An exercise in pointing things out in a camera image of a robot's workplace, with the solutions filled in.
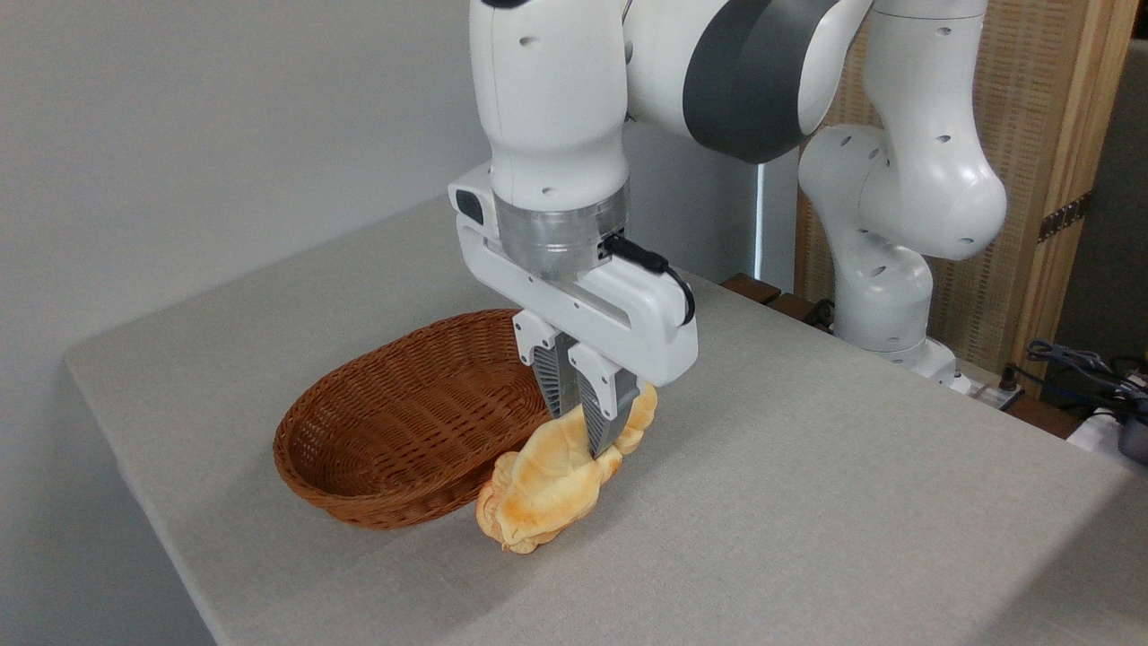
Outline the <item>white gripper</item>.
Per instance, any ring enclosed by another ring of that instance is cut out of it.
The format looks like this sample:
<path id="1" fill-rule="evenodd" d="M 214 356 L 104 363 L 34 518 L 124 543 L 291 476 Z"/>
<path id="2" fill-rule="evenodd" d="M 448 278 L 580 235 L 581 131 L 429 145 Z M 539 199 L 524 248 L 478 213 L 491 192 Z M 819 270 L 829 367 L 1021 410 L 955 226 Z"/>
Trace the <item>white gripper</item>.
<path id="1" fill-rule="evenodd" d="M 484 162 L 448 184 L 465 265 L 522 308 L 513 316 L 520 360 L 556 420 L 581 397 L 587 446 L 598 458 L 626 428 L 639 396 L 637 376 L 665 386 L 695 364 L 697 324 L 683 322 L 687 301 L 672 277 L 630 260 L 610 258 L 567 282 L 545 281 L 509 260 L 489 171 Z"/>

